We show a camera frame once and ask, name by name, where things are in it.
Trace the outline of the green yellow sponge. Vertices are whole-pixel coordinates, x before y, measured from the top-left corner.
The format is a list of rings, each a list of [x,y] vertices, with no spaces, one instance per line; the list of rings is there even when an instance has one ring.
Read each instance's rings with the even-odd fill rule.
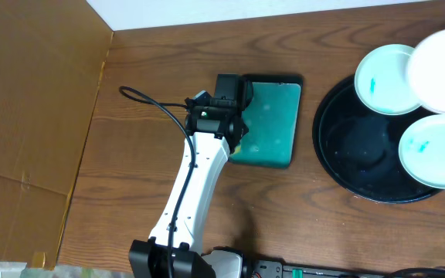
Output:
[[[241,149],[242,149],[242,148],[241,148],[241,145],[238,144],[238,145],[235,147],[235,149],[234,149],[234,154],[241,152]]]

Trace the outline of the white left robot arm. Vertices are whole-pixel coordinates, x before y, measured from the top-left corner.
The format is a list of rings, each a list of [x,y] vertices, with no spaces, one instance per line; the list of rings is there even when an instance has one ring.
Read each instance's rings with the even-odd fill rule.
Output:
[[[202,252],[206,217],[218,177],[248,132],[242,113],[253,97],[244,76],[220,74],[213,95],[201,91],[183,104],[185,121],[175,124],[185,138],[167,205],[146,241],[132,242],[128,259],[136,277],[250,277],[240,251]]]

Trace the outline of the white plate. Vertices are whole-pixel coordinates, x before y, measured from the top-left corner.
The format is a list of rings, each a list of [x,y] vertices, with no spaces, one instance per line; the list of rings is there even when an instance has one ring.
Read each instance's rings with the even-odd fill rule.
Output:
[[[445,114],[445,30],[426,37],[415,47],[406,66],[406,78],[422,107]]]

